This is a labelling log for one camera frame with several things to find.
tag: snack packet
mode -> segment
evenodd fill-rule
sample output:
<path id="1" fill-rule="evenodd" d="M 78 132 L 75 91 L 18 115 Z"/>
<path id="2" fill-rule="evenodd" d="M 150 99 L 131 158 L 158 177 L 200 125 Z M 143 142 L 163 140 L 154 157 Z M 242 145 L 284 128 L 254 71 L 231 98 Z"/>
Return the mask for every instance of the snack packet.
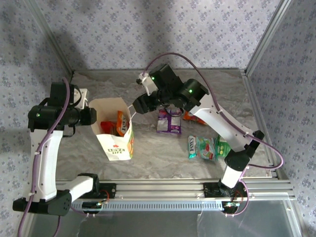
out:
<path id="1" fill-rule="evenodd" d="M 192 120 L 192 121 L 207 125 L 206 122 L 204 122 L 203 120 L 201 120 L 200 118 L 198 118 L 194 115 L 190 115 L 190 113 L 187 111 L 184 113 L 183 119 L 184 120 Z"/>
<path id="2" fill-rule="evenodd" d="M 118 111 L 118 121 L 117 121 L 117 131 L 118 134 L 123 137 L 127 132 L 129 127 L 129 123 L 127 122 L 126 117 L 124 116 L 122 111 Z"/>
<path id="3" fill-rule="evenodd" d="M 181 110 L 159 110 L 157 132 L 181 134 Z"/>
<path id="4" fill-rule="evenodd" d="M 101 128 L 105 134 L 116 135 L 117 134 L 117 125 L 115 122 L 105 121 L 101 122 Z"/>
<path id="5" fill-rule="evenodd" d="M 220 135 L 218 135 L 217 140 L 217 155 L 220 157 L 226 157 L 231 150 L 231 146 Z"/>
<path id="6" fill-rule="evenodd" d="M 199 157 L 208 160 L 217 160 L 217 139 L 197 136 L 188 137 L 189 159 Z"/>

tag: takeout bag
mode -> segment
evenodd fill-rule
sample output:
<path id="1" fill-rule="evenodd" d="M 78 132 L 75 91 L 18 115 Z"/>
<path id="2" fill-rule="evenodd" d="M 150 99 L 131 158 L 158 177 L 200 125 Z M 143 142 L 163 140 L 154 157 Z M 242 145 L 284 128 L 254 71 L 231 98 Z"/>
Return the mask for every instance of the takeout bag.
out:
<path id="1" fill-rule="evenodd" d="M 97 136 L 105 154 L 109 160 L 128 160 L 133 156 L 134 133 L 130 111 L 122 98 L 94 99 L 89 107 L 97 111 L 97 121 L 91 125 L 94 134 Z M 101 122 L 117 122 L 118 111 L 122 111 L 126 117 L 129 128 L 124 137 L 111 134 L 104 134 Z"/>

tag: wall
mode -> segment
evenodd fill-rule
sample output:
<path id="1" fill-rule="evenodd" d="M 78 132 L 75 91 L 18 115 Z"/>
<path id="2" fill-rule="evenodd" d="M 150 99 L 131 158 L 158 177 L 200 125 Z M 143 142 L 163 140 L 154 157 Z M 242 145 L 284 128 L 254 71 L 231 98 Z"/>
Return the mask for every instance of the wall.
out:
<path id="1" fill-rule="evenodd" d="M 27 114 L 64 75 L 23 1 L 0 1 L 0 236 L 14 236 L 12 202 L 28 190 L 32 167 Z"/>
<path id="2" fill-rule="evenodd" d="M 37 2 L 72 68 L 84 70 L 144 68 L 167 51 L 202 68 L 245 68 L 279 0 Z"/>
<path id="3" fill-rule="evenodd" d="M 271 139 L 285 156 L 311 236 L 316 236 L 316 2 L 294 0 L 251 75 Z"/>

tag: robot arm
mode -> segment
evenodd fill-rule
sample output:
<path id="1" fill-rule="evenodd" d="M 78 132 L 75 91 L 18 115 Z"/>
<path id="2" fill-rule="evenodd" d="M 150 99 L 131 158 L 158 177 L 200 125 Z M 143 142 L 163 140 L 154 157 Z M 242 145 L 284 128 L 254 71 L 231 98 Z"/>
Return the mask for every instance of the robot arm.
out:
<path id="1" fill-rule="evenodd" d="M 35 180 L 35 192 L 25 193 L 23 198 L 13 202 L 13 210 L 24 211 L 30 195 L 33 196 L 29 212 L 64 216 L 69 211 L 71 203 L 85 193 L 98 193 L 99 180 L 95 174 L 80 174 L 75 180 L 56 189 L 55 175 L 57 154 L 60 141 L 63 138 L 65 126 L 90 125 L 96 121 L 96 111 L 86 107 L 87 90 L 70 85 L 71 99 L 67 110 L 54 131 L 49 135 L 34 164 L 35 172 L 29 176 L 29 183 Z M 28 114 L 31 130 L 31 154 L 36 150 L 47 130 L 59 116 L 66 96 L 63 83 L 53 83 L 50 98 L 38 106 L 34 106 Z"/>
<path id="2" fill-rule="evenodd" d="M 216 110 L 212 96 L 202 84 L 195 79 L 182 83 L 166 64 L 157 66 L 149 74 L 141 74 L 137 83 L 144 85 L 146 94 L 134 101 L 133 106 L 136 112 L 144 114 L 156 110 L 157 106 L 173 104 L 202 119 L 230 144 L 232 149 L 225 158 L 226 168 L 218 183 L 222 195 L 230 196 L 259 143 L 237 132 L 222 118 Z M 222 107 L 220 109 L 245 133 L 263 139 L 264 134 L 261 131 L 253 132 Z"/>

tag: red snack bag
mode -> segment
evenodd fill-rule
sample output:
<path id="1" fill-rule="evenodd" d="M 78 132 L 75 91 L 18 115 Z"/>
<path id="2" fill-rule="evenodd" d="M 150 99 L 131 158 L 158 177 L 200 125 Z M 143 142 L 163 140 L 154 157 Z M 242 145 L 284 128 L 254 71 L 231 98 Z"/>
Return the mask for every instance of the red snack bag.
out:
<path id="1" fill-rule="evenodd" d="M 204 122 L 203 120 L 201 120 L 200 118 L 198 118 L 198 117 L 196 117 L 194 115 L 191 116 L 189 114 L 189 112 L 187 112 L 187 111 L 184 113 L 183 119 L 184 120 L 192 120 L 192 121 L 195 121 L 195 122 L 198 122 L 198 123 L 206 125 L 206 122 Z"/>
<path id="2" fill-rule="evenodd" d="M 114 122 L 101 122 L 101 128 L 105 134 L 111 134 L 115 135 L 116 134 L 116 124 Z"/>

